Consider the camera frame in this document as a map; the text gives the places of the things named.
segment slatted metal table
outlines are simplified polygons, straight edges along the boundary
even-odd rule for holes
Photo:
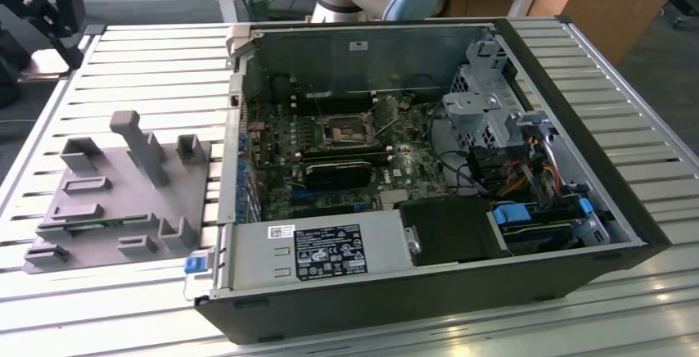
[[[699,161],[575,26],[540,18],[512,24],[665,230],[669,250],[561,300],[245,347],[184,299],[183,260],[24,274],[63,170],[57,152],[84,135],[100,147],[123,146],[108,132],[116,110],[139,111],[161,143],[181,133],[213,142],[201,247],[215,242],[225,25],[112,26],[83,39],[85,65],[59,83],[0,188],[2,355],[696,355]]]

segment screw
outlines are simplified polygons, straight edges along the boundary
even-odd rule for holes
[[[409,241],[407,244],[407,249],[413,255],[416,255],[419,253],[419,244],[415,241]]]

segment power supply label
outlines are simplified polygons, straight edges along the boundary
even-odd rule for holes
[[[367,256],[357,224],[293,232],[296,278],[301,281],[365,273]]]

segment blue clip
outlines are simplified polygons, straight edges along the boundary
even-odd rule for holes
[[[497,224],[513,224],[532,220],[527,206],[523,204],[504,204],[492,211]]]
[[[184,261],[184,273],[205,273],[207,256],[188,257]]]
[[[237,140],[237,146],[245,148],[248,146],[248,135],[241,133]]]
[[[585,211],[585,214],[593,213],[592,203],[588,199],[580,199],[577,203],[580,203],[580,208],[583,211]]]

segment circuit board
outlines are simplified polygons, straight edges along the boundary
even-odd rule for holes
[[[292,104],[248,105],[263,220],[389,210],[400,199],[448,194],[425,141],[432,103],[412,104],[409,94],[391,93],[377,96],[360,112],[325,114],[323,102],[315,106],[305,113],[311,115],[300,115]],[[368,163],[361,161],[365,158],[335,161],[327,154],[336,152],[357,152],[379,160],[371,170],[365,167],[367,183],[313,191],[301,179],[312,167]],[[328,160],[309,166],[307,156],[327,156]]]

